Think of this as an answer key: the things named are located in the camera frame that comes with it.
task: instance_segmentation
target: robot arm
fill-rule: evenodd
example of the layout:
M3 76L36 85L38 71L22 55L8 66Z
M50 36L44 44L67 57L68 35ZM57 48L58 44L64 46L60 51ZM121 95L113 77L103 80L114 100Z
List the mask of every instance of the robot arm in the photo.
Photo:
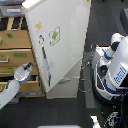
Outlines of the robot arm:
M100 67L104 69L104 67L108 68L110 65L110 60L112 59L116 49L121 42L124 36L120 35L119 33L115 33L111 37L111 46L107 48L104 52L104 56L100 58Z
M0 110L18 93L21 84L25 84L31 77L32 63L19 66L14 72L14 80L9 80L5 89L0 93Z
M8 81L3 92L0 93L0 110L18 93L20 84L17 80Z

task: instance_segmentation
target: white panel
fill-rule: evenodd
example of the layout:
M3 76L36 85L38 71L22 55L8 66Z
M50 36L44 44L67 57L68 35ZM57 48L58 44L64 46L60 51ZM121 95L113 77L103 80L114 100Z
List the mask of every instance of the white panel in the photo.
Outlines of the white panel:
M65 78L79 78L81 71L82 59L80 59L64 76Z
M32 45L46 92L49 91L80 60L84 50L90 5L87 0L40 0L34 8L27 7L27 19ZM51 45L51 33L59 39ZM47 61L44 60L42 46ZM51 74L50 86L48 74Z
M78 78L71 78L69 81L56 84L49 92L46 92L47 99L54 98L76 98L78 91Z

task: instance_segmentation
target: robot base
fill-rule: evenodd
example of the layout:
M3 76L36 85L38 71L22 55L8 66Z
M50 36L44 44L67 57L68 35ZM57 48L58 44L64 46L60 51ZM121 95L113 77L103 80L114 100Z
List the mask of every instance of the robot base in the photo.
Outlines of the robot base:
M102 95L100 95L100 93L97 91L96 86L95 86L96 84L95 84L93 69L91 69L91 78L92 78L93 93L94 93L95 98L98 100L98 102L105 106L116 106L119 103L119 99L112 98L111 100L107 100Z

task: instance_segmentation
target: label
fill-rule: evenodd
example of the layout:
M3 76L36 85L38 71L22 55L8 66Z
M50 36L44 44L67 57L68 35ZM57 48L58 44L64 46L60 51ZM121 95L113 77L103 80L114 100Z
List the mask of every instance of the label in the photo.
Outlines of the label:
M60 40L60 27L55 28L49 33L50 45L54 45Z
M5 55L0 55L0 57L5 57Z
M12 67L9 67L8 69L13 69Z
M20 9L7 9L7 13L20 13Z
M13 56L15 58L26 58L27 54L26 53L13 53Z
M8 38L13 38L12 33L7 33L7 37L8 37Z
M114 73L113 81L119 87L127 74L127 70L120 64Z
M41 22L35 25L36 30L40 30L42 28Z
M39 45L44 44L44 37L42 35L39 36Z

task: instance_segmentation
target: cable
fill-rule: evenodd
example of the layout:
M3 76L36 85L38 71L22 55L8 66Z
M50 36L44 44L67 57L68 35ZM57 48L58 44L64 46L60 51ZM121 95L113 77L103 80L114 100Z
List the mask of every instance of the cable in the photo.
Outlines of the cable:
M85 69L86 67L91 66L93 56L93 54L89 54L86 52L83 53L81 69Z
M120 122L119 122L118 128L120 128L120 125L121 125L123 101L124 101L124 98L125 98L127 92L128 92L128 90L126 90L126 92L124 93L124 96L123 96L122 101L121 101Z
M104 3L106 0L97 0L99 3Z
M99 47L99 45L97 45L97 44L92 44L92 45L91 45L91 51L92 51L92 52L94 52L94 50L95 50L95 49L93 50L93 46L94 46L94 45L95 45L95 49L96 49L96 47Z
M87 80L87 79L80 79L80 80L88 81L91 86L90 86L90 88L89 88L87 91L83 91L83 90L80 88L80 86L79 86L79 90L80 90L81 92L83 92L83 93L89 92L89 91L91 90L91 88L92 88L92 83L91 83L91 81L89 81L89 80Z
M117 117L118 116L118 112L112 112L109 116L108 116L108 118L107 118L107 120L106 120L106 122L105 122L105 124L104 124L104 128L106 127L106 124L107 124L107 122L108 122L108 125L111 127L111 128L114 128L114 126L115 126L115 124L117 124Z

